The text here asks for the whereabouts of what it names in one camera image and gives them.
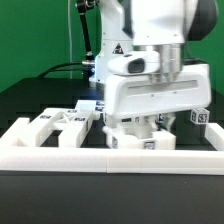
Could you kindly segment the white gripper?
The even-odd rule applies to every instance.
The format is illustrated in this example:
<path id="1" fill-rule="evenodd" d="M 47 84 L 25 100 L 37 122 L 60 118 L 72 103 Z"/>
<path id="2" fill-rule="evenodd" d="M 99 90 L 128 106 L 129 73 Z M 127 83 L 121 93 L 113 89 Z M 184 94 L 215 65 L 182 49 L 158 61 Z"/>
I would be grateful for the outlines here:
<path id="1" fill-rule="evenodd" d="M 170 82 L 155 82 L 152 75 L 112 75 L 106 82 L 104 98 L 106 114 L 121 119 L 117 128 L 128 127 L 134 117 L 160 114 L 161 126 L 170 130 L 176 119 L 170 112 L 204 108 L 210 104 L 209 65 L 185 66 Z"/>

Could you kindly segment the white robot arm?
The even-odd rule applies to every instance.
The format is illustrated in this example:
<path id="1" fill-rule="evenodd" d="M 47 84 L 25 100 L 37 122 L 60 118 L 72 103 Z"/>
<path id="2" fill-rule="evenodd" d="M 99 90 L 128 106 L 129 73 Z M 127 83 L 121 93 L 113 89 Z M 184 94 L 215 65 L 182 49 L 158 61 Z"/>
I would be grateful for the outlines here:
<path id="1" fill-rule="evenodd" d="M 182 47 L 216 25 L 215 0 L 99 0 L 101 50 L 92 81 L 104 87 L 109 128 L 124 119 L 206 107 L 209 66 L 182 59 Z"/>

